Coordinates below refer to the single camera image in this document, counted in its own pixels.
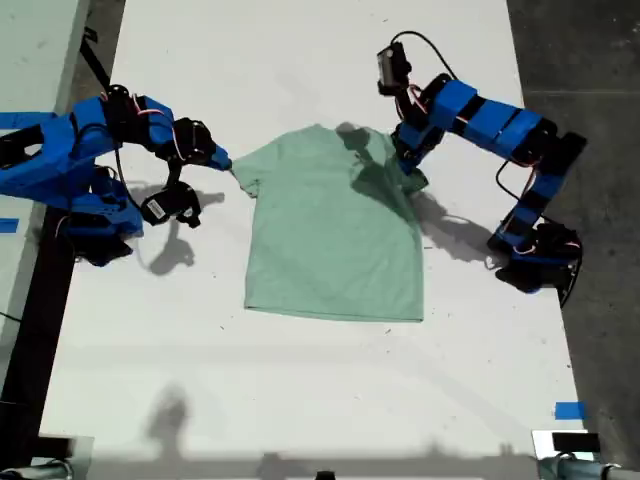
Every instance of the floor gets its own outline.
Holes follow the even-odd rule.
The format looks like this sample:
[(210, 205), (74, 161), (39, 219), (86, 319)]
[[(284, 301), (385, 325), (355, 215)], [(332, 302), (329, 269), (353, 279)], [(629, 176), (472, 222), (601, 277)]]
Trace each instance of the floor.
[[(640, 469), (640, 2), (508, 0), (528, 108), (589, 139), (550, 215), (576, 228), (583, 271), (564, 310), (578, 394), (605, 459)], [(87, 25), (111, 70), (124, 0), (93, 0)], [(72, 102), (101, 90), (82, 59)]]

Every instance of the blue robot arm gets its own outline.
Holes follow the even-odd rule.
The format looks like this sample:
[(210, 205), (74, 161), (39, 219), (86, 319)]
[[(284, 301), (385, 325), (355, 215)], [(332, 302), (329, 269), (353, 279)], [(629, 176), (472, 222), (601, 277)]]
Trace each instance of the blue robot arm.
[[(164, 188), (138, 205), (122, 175), (118, 150), (137, 143), (168, 164)], [(26, 149), (41, 145), (30, 155)], [(95, 158), (116, 152), (119, 178), (95, 165)], [(74, 106), (73, 111), (0, 138), (0, 194), (35, 200), (66, 211), (65, 234), (75, 252), (95, 265), (131, 253), (123, 239), (176, 217), (199, 225), (195, 192), (180, 182), (184, 165), (228, 170), (227, 152), (198, 121), (174, 121), (166, 106), (148, 97), (130, 96), (112, 85), (106, 94)]]
[[(403, 33), (415, 34), (433, 45), (417, 32)], [(515, 207), (488, 245), (510, 256), (498, 278), (527, 292), (556, 286), (564, 302), (580, 268), (582, 245), (576, 233), (562, 225), (554, 222), (536, 227), (536, 223), (560, 190), (586, 140), (572, 132), (558, 137), (556, 125), (540, 115), (479, 96), (443, 63), (450, 74), (441, 74), (420, 89), (409, 82), (411, 65), (400, 42), (392, 41), (378, 53), (378, 89), (382, 95), (395, 97), (402, 120), (392, 134), (400, 168), (407, 175), (416, 172), (445, 133), (454, 133), (507, 162), (532, 168), (533, 182), (521, 198), (514, 195)]]

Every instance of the blue painter's tape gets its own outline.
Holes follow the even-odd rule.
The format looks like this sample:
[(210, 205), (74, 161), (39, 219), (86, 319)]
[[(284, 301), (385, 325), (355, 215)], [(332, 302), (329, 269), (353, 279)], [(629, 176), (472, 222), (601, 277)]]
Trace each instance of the blue painter's tape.
[(450, 130), (453, 121), (478, 91), (458, 80), (451, 80), (436, 95), (429, 121), (437, 127)]
[(216, 145), (216, 152), (209, 159), (209, 166), (222, 171), (229, 170), (231, 168), (229, 154), (220, 145)]
[(52, 112), (0, 112), (0, 129), (19, 130), (55, 118)]
[(464, 137), (479, 147), (493, 150), (494, 138), (498, 137), (515, 111), (511, 105), (487, 100), (467, 123)]
[(514, 235), (513, 233), (507, 233), (502, 229), (498, 230), (496, 235), (512, 247), (519, 246), (526, 238), (524, 235)]
[(17, 218), (0, 218), (0, 233), (16, 233), (19, 222)]
[(540, 218), (540, 214), (526, 207), (516, 207), (513, 215), (524, 223), (533, 225)]
[(542, 117), (537, 113), (522, 110), (496, 139), (493, 151), (502, 158), (509, 158), (511, 152), (527, 138), (540, 120)]
[(544, 198), (551, 199), (558, 193), (563, 181), (564, 177), (561, 175), (540, 175), (536, 178), (531, 190), (539, 193)]
[(160, 110), (160, 113), (151, 113), (149, 115), (149, 138), (155, 145), (162, 145), (165, 142), (173, 140), (173, 113), (171, 110), (156, 102), (153, 98), (144, 97), (146, 99), (147, 108), (151, 110)]
[(538, 263), (543, 265), (566, 265), (567, 260), (564, 258), (548, 258), (548, 257), (533, 257), (529, 255), (522, 255), (520, 253), (513, 252), (511, 254), (512, 260), (522, 260), (529, 263)]
[(400, 124), (398, 136), (400, 137), (400, 140), (409, 145), (410, 148), (416, 149), (420, 146), (422, 140), (424, 140), (427, 131), (428, 129), (426, 128), (423, 131), (416, 130), (411, 125), (402, 122)]
[(584, 403), (556, 402), (556, 420), (584, 420)]

